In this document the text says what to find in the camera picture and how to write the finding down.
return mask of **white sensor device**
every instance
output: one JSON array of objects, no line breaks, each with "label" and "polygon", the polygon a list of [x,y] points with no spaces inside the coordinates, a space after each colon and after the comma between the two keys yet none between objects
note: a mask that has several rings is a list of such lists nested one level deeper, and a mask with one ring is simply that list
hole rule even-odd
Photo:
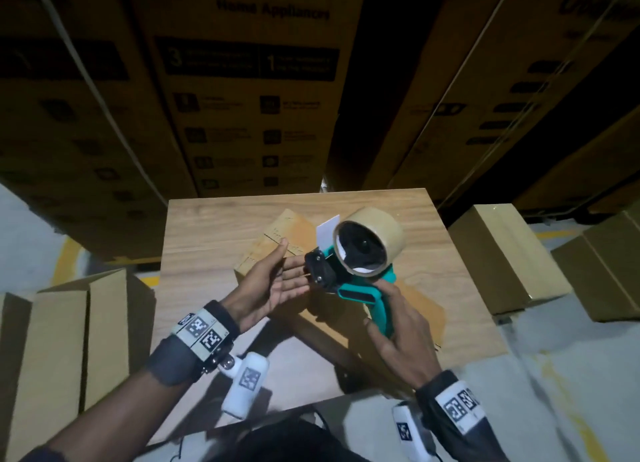
[{"label": "white sensor device", "polygon": [[257,353],[247,353],[244,359],[228,354],[218,365],[219,371],[233,379],[231,389],[222,403],[222,411],[245,420],[269,370],[269,361]]},{"label": "white sensor device", "polygon": [[433,435],[422,426],[420,409],[403,401],[391,409],[396,430],[400,437],[400,446],[404,456],[411,462],[432,462],[436,460],[432,454],[436,453]]}]

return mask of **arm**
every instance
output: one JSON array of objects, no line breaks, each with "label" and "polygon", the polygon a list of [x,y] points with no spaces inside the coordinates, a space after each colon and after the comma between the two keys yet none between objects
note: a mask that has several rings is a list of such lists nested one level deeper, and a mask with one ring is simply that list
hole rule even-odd
[{"label": "arm", "polygon": [[[278,304],[308,291],[304,257],[284,258],[287,240],[257,262],[220,304],[246,332]],[[147,367],[55,435],[23,462],[127,462],[135,458],[202,373],[201,361],[175,336],[164,339]]]},{"label": "arm", "polygon": [[440,367],[429,322],[397,287],[384,280],[374,285],[388,298],[396,334],[393,340],[387,339],[369,319],[365,321],[367,332],[388,368],[416,390],[425,428],[460,462],[507,461],[471,391],[455,374]]}]

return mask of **wooden tabletop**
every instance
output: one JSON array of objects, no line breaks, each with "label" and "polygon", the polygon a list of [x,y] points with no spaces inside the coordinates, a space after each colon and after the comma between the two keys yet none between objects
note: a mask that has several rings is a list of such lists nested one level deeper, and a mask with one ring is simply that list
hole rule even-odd
[{"label": "wooden tabletop", "polygon": [[[186,313],[196,312],[211,299],[222,299],[235,288],[234,265],[285,208],[320,224],[336,214],[345,217],[363,206],[387,211],[402,225],[406,247],[394,261],[394,270],[447,312],[444,344],[438,353],[442,366],[505,353],[492,317],[423,188],[171,200],[161,279],[156,289],[152,346],[166,337]],[[273,324],[262,322],[240,337],[234,347],[242,353],[250,344],[253,351],[260,350],[261,343],[268,345],[264,352],[271,361],[265,382],[270,391],[268,410],[285,410],[340,395],[335,373],[327,361],[296,338],[282,334],[281,329],[265,328]],[[293,366],[297,374],[287,375],[285,369]],[[302,385],[300,373],[305,372],[312,374],[316,382]],[[152,442],[231,422],[219,413],[213,421],[198,418],[203,404],[212,399],[220,399],[221,403],[224,398],[228,385],[220,385],[220,378],[212,373],[196,383]],[[212,394],[216,383],[220,385],[219,392],[214,389]]]}]

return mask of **teal tape dispenser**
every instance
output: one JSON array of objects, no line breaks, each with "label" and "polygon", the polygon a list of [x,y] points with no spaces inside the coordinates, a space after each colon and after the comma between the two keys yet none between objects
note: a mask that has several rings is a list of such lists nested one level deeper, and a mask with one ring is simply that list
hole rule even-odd
[{"label": "teal tape dispenser", "polygon": [[396,281],[393,260],[404,249],[402,227],[392,215],[363,207],[340,221],[340,216],[316,227],[317,248],[305,255],[313,280],[326,292],[367,306],[371,319],[385,336],[393,335],[385,296],[371,282]]}]

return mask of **yellow floor marking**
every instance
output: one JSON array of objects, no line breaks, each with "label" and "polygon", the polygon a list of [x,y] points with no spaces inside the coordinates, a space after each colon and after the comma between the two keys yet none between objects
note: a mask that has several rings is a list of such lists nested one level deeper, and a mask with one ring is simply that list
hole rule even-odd
[{"label": "yellow floor marking", "polygon": [[140,258],[139,260],[130,260],[126,256],[116,256],[112,262],[106,262],[107,265],[140,265],[143,263],[158,263],[162,260],[162,256],[154,256],[153,258]]},{"label": "yellow floor marking", "polygon": [[604,448],[602,448],[598,437],[596,437],[596,434],[591,430],[591,427],[580,413],[578,413],[578,410],[575,409],[571,391],[566,386],[566,379],[556,372],[553,361],[551,361],[547,353],[541,353],[541,355],[544,358],[541,364],[542,377],[550,379],[557,387],[560,396],[553,396],[553,398],[580,434],[580,438],[587,450],[587,455],[593,462],[611,462]]},{"label": "yellow floor marking", "polygon": [[56,262],[56,269],[51,277],[52,287],[71,281],[76,277],[76,262],[80,251],[82,251],[82,246],[69,237],[65,238],[65,243],[62,245]]},{"label": "yellow floor marking", "polygon": [[145,276],[145,277],[142,277],[140,280],[142,280],[142,283],[144,283],[148,287],[157,287],[158,283],[160,283],[159,276]]},{"label": "yellow floor marking", "polygon": [[563,231],[546,231],[542,233],[536,233],[539,240],[549,240],[551,238],[562,238],[565,236],[579,235],[580,231],[577,229],[565,229]]}]

